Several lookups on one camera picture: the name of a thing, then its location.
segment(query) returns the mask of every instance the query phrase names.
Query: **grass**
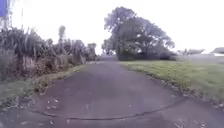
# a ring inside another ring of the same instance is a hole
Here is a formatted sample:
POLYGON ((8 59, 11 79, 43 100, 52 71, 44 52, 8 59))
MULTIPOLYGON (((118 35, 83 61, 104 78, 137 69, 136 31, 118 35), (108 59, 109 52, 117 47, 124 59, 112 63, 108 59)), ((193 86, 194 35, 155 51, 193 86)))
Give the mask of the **grass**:
POLYGON ((0 83, 0 107, 9 107, 20 97, 32 95, 36 92, 43 92, 53 81, 70 76, 82 68, 83 66, 81 65, 54 74, 29 78, 27 80, 0 83))
POLYGON ((198 94, 203 100, 215 103, 224 101, 223 64, 192 61, 133 61, 121 64, 172 83, 181 91, 198 94))

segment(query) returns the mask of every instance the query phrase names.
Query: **shrub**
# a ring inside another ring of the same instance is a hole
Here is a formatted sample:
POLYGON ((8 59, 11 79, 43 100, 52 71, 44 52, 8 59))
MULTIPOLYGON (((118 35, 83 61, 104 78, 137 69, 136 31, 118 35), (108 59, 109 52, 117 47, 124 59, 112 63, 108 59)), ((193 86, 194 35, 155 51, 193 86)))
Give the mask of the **shrub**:
POLYGON ((13 51, 0 49, 0 80, 16 75, 16 56, 13 51))

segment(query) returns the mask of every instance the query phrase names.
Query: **road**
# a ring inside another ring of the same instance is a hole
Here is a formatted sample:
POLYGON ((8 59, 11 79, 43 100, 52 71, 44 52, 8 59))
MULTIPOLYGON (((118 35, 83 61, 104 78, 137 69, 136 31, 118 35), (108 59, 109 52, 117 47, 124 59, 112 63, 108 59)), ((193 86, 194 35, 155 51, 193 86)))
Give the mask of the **road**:
POLYGON ((113 61, 87 64, 0 119, 0 128, 224 127, 221 111, 113 61))

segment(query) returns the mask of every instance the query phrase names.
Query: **sky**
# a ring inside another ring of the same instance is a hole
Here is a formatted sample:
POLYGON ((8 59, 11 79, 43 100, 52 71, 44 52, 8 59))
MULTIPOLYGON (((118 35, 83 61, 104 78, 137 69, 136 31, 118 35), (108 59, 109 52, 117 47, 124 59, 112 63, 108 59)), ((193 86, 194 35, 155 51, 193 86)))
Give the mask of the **sky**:
POLYGON ((54 41, 64 25, 67 38, 95 42, 101 53, 103 40, 110 36, 104 30, 104 18, 124 6, 162 28, 176 43, 175 50, 212 51, 224 46, 223 5, 223 0, 18 0, 12 23, 33 27, 42 38, 54 41))

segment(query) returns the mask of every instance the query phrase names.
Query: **distant tree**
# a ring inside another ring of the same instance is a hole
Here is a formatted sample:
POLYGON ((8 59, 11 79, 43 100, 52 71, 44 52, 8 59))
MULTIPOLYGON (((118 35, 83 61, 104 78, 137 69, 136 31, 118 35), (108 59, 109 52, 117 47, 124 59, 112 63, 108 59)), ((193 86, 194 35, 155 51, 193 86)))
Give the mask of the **distant tree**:
POLYGON ((88 52, 88 56, 87 59, 88 60, 95 60, 96 59, 96 43, 90 43, 87 45, 87 52, 88 52))
POLYGON ((124 7, 117 7, 108 14, 104 28, 112 35, 104 41, 102 48, 106 52, 115 50, 120 60, 139 55, 143 59, 161 58, 175 46, 162 29, 124 7))
POLYGON ((60 26, 60 28, 59 28, 59 33, 58 33, 58 35, 59 35, 59 40, 58 40, 58 42, 59 43, 63 43, 63 40, 64 40, 64 38, 65 38, 65 30, 66 30, 66 27, 65 26, 60 26))

